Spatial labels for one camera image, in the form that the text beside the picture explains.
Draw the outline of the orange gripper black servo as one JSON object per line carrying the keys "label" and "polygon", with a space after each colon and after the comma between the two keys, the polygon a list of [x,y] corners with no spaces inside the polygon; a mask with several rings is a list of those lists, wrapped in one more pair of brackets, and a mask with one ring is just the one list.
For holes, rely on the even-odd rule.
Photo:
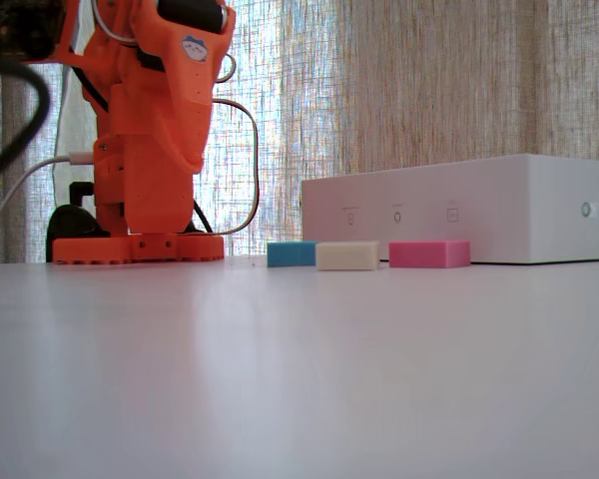
{"label": "orange gripper black servo", "polygon": [[224,1],[134,1],[135,45],[164,65],[179,141],[178,160],[197,174],[212,116],[212,96],[231,45],[236,12]]}

